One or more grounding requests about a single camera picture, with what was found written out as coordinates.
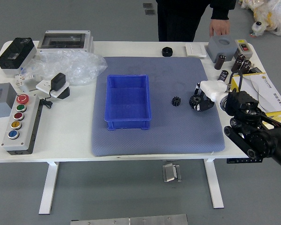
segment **black pants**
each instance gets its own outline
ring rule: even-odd
[[[157,5],[159,41],[192,42],[200,18],[185,18]]]

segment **black gear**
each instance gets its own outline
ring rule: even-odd
[[[189,100],[189,105],[194,109],[196,105],[198,105],[203,100],[203,96],[201,95],[193,95]]]
[[[180,103],[181,103],[181,98],[179,98],[178,96],[176,96],[172,99],[172,105],[173,106],[179,106]]]

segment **robotic arm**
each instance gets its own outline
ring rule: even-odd
[[[245,91],[230,91],[223,81],[201,81],[190,98],[196,111],[204,111],[218,104],[228,115],[233,116],[230,126],[224,128],[225,135],[252,159],[272,157],[281,165],[281,123],[267,117],[258,108],[258,101]],[[272,125],[268,129],[263,122]]]

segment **white table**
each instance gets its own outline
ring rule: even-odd
[[[0,55],[10,45],[6,42]],[[95,54],[106,56],[139,56],[162,57],[164,47],[173,49],[172,57],[187,57],[185,43],[182,42],[94,42]],[[265,71],[254,48],[251,62],[262,71]],[[202,59],[202,64],[209,80],[217,80],[220,70],[214,69],[209,56]],[[230,71],[234,60],[225,62],[222,69]],[[0,68],[0,83],[15,85],[13,77],[7,77]],[[49,214],[53,199],[55,180],[59,162],[70,161],[109,161],[109,160],[171,160],[171,159],[204,159],[214,208],[223,208],[222,196],[213,160],[216,158],[245,158],[247,157],[226,135],[224,135],[225,149],[221,152],[203,154],[160,154],[160,155],[125,155],[95,157],[91,152],[91,127],[96,80],[90,85],[70,87],[70,96],[60,99],[50,99],[54,104],[51,109],[43,108],[38,128],[34,150],[31,155],[12,156],[1,147],[1,141],[6,130],[8,117],[0,118],[0,163],[4,162],[47,162],[48,174],[44,186],[43,198],[40,205],[40,214]],[[43,92],[36,90],[40,98],[47,97]],[[230,117],[219,109],[222,127],[229,125]]]

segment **person's hand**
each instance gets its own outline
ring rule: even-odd
[[[230,33],[230,21],[229,20],[211,20],[209,25],[209,36],[226,35]]]

